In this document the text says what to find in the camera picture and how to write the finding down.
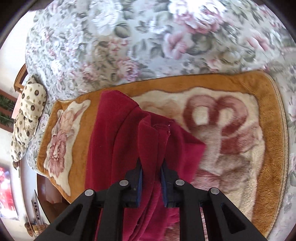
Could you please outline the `dark red long-sleeve shirt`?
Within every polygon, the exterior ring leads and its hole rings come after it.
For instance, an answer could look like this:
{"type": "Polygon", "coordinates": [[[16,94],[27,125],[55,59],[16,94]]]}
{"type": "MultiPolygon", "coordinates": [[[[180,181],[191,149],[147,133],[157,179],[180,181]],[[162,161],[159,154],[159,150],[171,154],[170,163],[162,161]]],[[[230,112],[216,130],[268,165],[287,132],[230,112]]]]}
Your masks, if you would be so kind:
{"type": "Polygon", "coordinates": [[[123,240],[163,240],[166,229],[179,221],[179,212],[164,206],[161,165],[191,182],[205,147],[174,120],[142,110],[117,90],[104,91],[90,138],[85,187],[107,189],[140,161],[140,207],[125,210],[123,240]]]}

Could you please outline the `orange plush floral blanket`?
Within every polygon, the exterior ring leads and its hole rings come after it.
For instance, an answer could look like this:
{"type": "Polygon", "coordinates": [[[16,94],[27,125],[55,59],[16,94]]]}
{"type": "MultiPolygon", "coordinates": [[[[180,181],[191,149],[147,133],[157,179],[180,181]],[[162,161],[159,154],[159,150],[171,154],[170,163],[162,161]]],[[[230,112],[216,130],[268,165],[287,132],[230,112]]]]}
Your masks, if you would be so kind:
{"type": "Polygon", "coordinates": [[[140,208],[125,213],[124,240],[177,240],[165,209],[162,161],[195,187],[217,187],[268,236],[287,177],[285,111],[261,71],[176,76],[123,84],[56,101],[37,167],[73,202],[104,190],[140,159],[140,208]]]}

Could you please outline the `cream dotted pillow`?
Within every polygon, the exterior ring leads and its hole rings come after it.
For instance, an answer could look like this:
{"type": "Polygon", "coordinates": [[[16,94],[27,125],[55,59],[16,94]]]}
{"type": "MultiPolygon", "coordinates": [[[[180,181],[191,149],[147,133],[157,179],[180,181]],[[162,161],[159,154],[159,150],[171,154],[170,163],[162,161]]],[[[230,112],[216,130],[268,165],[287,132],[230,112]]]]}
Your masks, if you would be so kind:
{"type": "Polygon", "coordinates": [[[11,158],[19,162],[25,156],[34,137],[47,100],[45,87],[31,76],[20,99],[20,109],[15,118],[11,139],[11,158]]]}

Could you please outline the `wooden chair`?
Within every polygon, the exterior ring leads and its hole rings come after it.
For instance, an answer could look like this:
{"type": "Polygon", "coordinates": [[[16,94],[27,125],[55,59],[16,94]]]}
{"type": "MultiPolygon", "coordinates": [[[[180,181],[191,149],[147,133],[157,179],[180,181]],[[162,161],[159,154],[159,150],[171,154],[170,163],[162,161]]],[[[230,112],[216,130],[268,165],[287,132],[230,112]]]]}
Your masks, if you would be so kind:
{"type": "Polygon", "coordinates": [[[26,64],[24,64],[21,67],[20,71],[18,72],[15,82],[14,82],[15,92],[22,93],[22,90],[24,88],[23,81],[27,75],[28,75],[28,72],[27,72],[26,64]]]}

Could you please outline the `floral bed sheet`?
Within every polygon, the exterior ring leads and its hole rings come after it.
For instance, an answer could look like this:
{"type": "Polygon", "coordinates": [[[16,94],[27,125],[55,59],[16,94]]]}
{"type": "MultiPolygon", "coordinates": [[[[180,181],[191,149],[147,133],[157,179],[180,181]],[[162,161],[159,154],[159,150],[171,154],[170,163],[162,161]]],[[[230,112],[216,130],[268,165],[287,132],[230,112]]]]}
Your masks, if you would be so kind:
{"type": "Polygon", "coordinates": [[[117,90],[150,113],[174,120],[205,144],[190,182],[219,188],[268,235],[285,192],[288,129],[275,81],[262,69],[166,76],[112,85],[68,99],[51,99],[26,154],[69,202],[85,185],[90,138],[100,96],[117,90]]]}

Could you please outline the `floral grey quilt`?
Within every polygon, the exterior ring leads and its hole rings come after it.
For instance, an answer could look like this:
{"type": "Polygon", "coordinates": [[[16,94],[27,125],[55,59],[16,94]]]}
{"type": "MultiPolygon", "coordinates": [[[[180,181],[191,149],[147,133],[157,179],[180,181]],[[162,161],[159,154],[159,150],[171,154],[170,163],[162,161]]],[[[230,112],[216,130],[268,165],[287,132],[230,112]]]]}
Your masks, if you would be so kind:
{"type": "Polygon", "coordinates": [[[176,75],[262,69],[295,97],[295,41],[253,1],[53,1],[26,66],[51,99],[176,75]]]}

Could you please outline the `red wall poster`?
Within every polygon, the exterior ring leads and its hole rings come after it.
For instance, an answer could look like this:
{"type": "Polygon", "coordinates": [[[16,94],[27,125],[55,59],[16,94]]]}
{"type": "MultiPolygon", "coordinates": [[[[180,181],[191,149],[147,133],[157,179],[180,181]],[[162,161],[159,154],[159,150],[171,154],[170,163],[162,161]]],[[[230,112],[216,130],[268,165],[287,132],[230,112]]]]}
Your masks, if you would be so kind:
{"type": "Polygon", "coordinates": [[[2,218],[19,219],[11,191],[10,173],[4,167],[0,168],[0,204],[2,218]]]}

